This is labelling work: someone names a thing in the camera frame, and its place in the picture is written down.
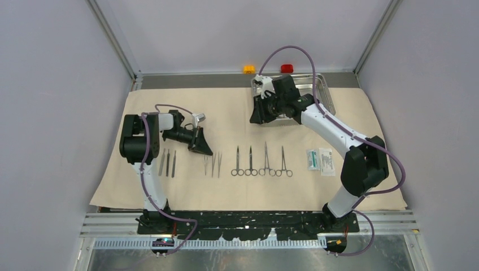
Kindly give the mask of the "straight steel scissors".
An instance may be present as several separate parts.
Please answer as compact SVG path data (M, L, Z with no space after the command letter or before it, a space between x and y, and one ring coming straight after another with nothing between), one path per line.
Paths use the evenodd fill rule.
M253 167L252 147L250 147L250 149L249 149L249 165L245 169L245 175L246 176L257 176L258 175L258 170Z

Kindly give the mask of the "steel mesh instrument tray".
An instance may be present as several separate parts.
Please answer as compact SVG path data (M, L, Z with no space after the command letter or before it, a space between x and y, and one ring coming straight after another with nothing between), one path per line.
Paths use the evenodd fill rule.
M336 109L333 104L332 96L330 94L328 85L324 76L321 73L317 73L315 77L310 74L291 74L296 87L299 89L301 95L312 94L312 84L315 83L315 94L318 101L323 104L323 106L332 114L336 114ZM272 121L267 124L263 124L266 127L275 127L275 126L291 126L297 125L298 123L286 117L286 115L280 115L275 121Z

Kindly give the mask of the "curved steel scissors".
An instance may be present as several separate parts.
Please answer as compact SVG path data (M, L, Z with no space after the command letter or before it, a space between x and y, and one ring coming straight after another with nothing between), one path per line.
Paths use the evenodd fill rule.
M239 151L239 146L237 146L236 150L236 162L235 162L235 167L231 170L231 175L233 177L236 176L243 176L245 174L245 171L240 168L240 151Z

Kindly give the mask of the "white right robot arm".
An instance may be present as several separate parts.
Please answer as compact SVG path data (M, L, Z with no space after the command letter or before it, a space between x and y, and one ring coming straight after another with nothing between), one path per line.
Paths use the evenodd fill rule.
M360 199L389 176L385 142L367 137L345 125L319 102L315 93L302 95L290 75L271 78L256 75L253 90L252 124L266 124L284 115L325 139L343 158L341 187L327 202L321 225L338 231Z

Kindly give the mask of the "long steel needle holder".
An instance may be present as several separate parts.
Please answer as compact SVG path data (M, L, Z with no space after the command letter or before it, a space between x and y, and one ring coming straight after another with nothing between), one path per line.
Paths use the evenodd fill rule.
M266 174L272 177L276 176L276 171L272 169L269 164L267 142L264 143L264 166L258 170L258 173L260 176L265 176Z

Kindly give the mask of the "steel scalpel handle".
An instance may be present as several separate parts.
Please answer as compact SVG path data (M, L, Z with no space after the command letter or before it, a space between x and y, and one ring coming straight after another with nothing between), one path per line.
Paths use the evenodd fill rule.
M170 150L168 149L167 152L167 160L166 160L166 177L169 176L169 162L170 162Z
M166 156L166 149L164 148L164 149L163 149L163 152L162 152L162 155L161 155L161 158L160 158L158 176L161 176L161 175L162 175L163 167L164 167L165 156Z
M174 154L173 154L172 174L171 174L172 178L175 177L175 169L176 169L176 150L174 151Z

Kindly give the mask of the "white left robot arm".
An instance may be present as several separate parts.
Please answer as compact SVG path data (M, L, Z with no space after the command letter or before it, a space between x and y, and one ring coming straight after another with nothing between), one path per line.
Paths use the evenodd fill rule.
M138 230L168 233L174 219L164 209L168 207L160 176L155 173L156 159L160 151L160 139L170 139L187 145L188 151L212 156L205 137L203 113L192 114L192 128L182 126L185 117L178 110L167 113L127 114L120 133L120 155L132 165L143 190L143 211L137 219Z

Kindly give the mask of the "green white sterile packet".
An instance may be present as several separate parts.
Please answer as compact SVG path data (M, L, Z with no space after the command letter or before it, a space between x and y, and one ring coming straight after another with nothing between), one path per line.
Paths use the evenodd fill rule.
M320 171L320 158L318 149L310 149L306 151L307 154L307 170Z

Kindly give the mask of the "steel hemostat clamp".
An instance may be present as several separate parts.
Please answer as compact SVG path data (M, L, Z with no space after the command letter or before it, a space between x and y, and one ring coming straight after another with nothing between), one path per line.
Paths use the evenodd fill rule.
M281 177L282 175L285 175L287 177L292 177L293 176L293 171L287 168L286 159L285 159L285 151L284 151L283 146L281 146L281 168L275 170L275 175L277 177Z

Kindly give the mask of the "steel tweezers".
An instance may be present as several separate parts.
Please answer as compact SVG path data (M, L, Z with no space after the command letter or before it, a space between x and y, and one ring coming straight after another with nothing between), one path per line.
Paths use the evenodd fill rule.
M211 166L211 177L214 177L214 171L215 171L215 163L216 163L216 154L214 153L212 156L212 166Z
M222 161L222 153L219 151L217 154L217 177L220 177L220 172L221 172L221 161Z
M209 156L204 155L203 156L203 165L204 165L204 175L205 176L207 175L208 160L209 160Z

